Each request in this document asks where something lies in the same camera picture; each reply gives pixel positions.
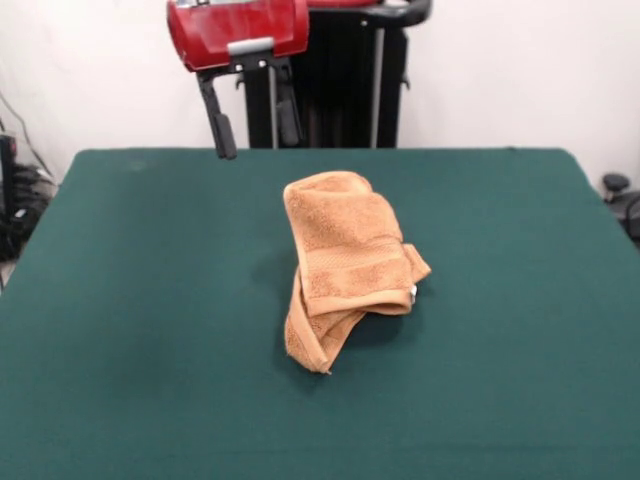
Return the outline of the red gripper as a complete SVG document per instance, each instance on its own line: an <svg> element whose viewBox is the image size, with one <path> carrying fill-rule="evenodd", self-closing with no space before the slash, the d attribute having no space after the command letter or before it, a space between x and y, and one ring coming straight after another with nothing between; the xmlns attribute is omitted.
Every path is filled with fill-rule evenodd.
<svg viewBox="0 0 640 480"><path fill-rule="evenodd" d="M220 108L214 81L231 74L232 60L267 53L259 59L263 77L263 146L297 146L302 127L288 57L306 50L309 9L305 1L169 1L169 33L186 69L197 72L217 156L237 157L227 115Z"/></svg>

